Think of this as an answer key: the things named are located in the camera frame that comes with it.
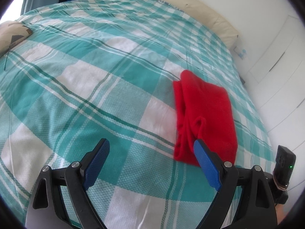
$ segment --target beige cushion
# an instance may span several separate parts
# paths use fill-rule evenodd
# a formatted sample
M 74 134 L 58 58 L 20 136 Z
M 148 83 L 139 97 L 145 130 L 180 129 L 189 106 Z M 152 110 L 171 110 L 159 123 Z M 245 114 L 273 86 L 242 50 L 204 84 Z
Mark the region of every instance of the beige cushion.
M 163 0 L 181 9 L 208 27 L 230 48 L 237 39 L 238 31 L 220 14 L 198 0 Z
M 0 24 L 0 57 L 32 34 L 32 30 L 17 21 Z

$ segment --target cabinet handle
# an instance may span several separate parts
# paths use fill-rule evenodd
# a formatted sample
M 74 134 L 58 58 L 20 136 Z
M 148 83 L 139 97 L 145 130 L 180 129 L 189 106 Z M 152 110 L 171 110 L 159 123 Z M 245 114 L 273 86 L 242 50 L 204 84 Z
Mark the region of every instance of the cabinet handle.
M 303 101 L 305 101 L 305 98 L 303 99 Z M 296 108 L 298 108 L 299 106 L 301 106 L 301 104 L 303 103 L 303 101 L 301 101 L 301 103 L 300 103 Z
M 276 63 L 274 64 L 274 66 L 280 61 L 280 59 L 281 59 L 282 56 L 285 54 L 285 52 L 286 52 L 286 51 L 283 52 L 283 54 L 280 56 L 279 60 L 276 61 Z

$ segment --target bed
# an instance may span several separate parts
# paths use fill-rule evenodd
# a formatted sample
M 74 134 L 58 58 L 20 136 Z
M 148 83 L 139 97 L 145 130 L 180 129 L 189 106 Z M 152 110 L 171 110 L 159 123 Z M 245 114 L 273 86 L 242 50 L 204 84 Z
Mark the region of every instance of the bed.
M 110 154 L 88 190 L 105 225 L 196 228 L 215 190 L 200 168 L 173 160 L 172 82 L 185 69 L 227 90 L 235 165 L 272 171 L 267 132 L 230 51 L 179 8 L 162 0 L 82 0 L 37 8 L 18 21 L 34 33 L 0 69 L 0 194 L 23 223 L 41 168 L 67 167 L 107 138 Z

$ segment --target blue gripper pad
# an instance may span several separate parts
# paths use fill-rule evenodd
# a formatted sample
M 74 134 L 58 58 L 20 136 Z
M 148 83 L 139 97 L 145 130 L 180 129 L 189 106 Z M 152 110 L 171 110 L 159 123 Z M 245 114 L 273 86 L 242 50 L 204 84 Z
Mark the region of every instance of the blue gripper pad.
M 194 154 L 209 185 L 219 191 L 222 186 L 219 178 L 219 171 L 198 140 L 194 142 Z
M 88 190 L 89 187 L 92 187 L 101 172 L 101 169 L 108 157 L 110 151 L 110 143 L 106 139 L 102 146 L 100 146 L 99 150 L 93 157 L 92 161 L 89 163 L 88 167 L 84 172 L 84 182 L 83 188 L 85 191 Z

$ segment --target teal and white fabric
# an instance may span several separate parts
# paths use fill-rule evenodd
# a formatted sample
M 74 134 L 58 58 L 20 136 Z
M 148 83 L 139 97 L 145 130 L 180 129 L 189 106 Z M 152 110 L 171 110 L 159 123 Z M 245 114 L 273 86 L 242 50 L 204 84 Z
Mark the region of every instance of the teal and white fabric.
M 0 194 L 22 222 L 44 165 L 66 167 L 107 138 L 109 157 L 88 191 L 106 226 L 195 228 L 215 190 L 200 168 L 173 160 L 172 82 L 184 69 L 228 91 L 235 165 L 271 172 L 266 130 L 229 50 L 184 12 L 159 0 L 83 0 L 18 21 L 33 35 L 0 68 Z

